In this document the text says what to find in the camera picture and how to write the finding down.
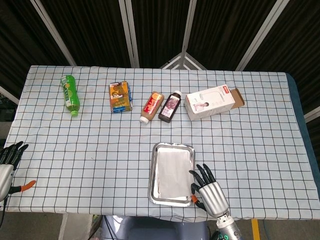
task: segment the white product box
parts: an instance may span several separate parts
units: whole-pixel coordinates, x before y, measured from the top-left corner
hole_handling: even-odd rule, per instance
[[[240,98],[242,102],[235,104],[236,98]],[[243,106],[242,99],[237,89],[229,90],[227,85],[221,85],[209,88],[203,91],[190,93],[186,96],[184,105],[191,121],[205,118],[214,114],[223,113],[236,107]]]

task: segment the black curtain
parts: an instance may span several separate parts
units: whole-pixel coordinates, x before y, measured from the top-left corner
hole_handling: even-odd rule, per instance
[[[78,66],[130,68],[117,0],[42,0]]]
[[[303,112],[320,106],[320,1],[290,0],[245,71],[286,72]]]
[[[189,0],[132,0],[141,68],[159,68],[181,53]]]
[[[0,1],[0,85],[20,98],[31,65],[69,65],[28,0]]]
[[[209,70],[235,70],[275,0],[199,0],[187,52]]]

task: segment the green bottle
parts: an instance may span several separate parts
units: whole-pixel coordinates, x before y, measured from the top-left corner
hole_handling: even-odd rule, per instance
[[[80,102],[77,95],[76,80],[72,75],[65,75],[61,78],[66,108],[71,112],[72,117],[78,116]]]

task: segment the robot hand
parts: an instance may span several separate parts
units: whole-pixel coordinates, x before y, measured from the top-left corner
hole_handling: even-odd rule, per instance
[[[199,208],[207,211],[210,216],[217,218],[218,231],[210,239],[243,240],[234,219],[229,216],[229,204],[211,170],[206,164],[203,164],[205,170],[199,164],[196,166],[203,179],[195,171],[189,171],[199,183],[199,185],[191,184],[192,201]],[[195,191],[200,194],[203,203],[194,195]]]
[[[22,146],[23,143],[23,141],[20,141],[0,151],[0,202],[4,200],[4,205],[9,194],[28,190],[36,183],[33,180],[24,186],[11,186],[15,170],[21,160],[22,154],[28,147],[28,144]]]

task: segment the metal tray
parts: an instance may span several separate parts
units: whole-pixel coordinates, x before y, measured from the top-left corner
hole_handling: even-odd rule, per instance
[[[157,171],[157,158],[158,152],[161,149],[180,149],[186,150],[189,154],[189,159],[191,169],[195,169],[195,150],[193,147],[184,144],[178,143],[165,143],[159,142],[153,147],[152,159],[151,159],[151,168],[150,168],[150,177],[149,177],[149,187],[148,187],[148,197],[150,201],[154,204],[169,205],[175,207],[187,207],[191,204],[191,196],[183,196],[176,198],[160,198],[158,192],[158,171]]]

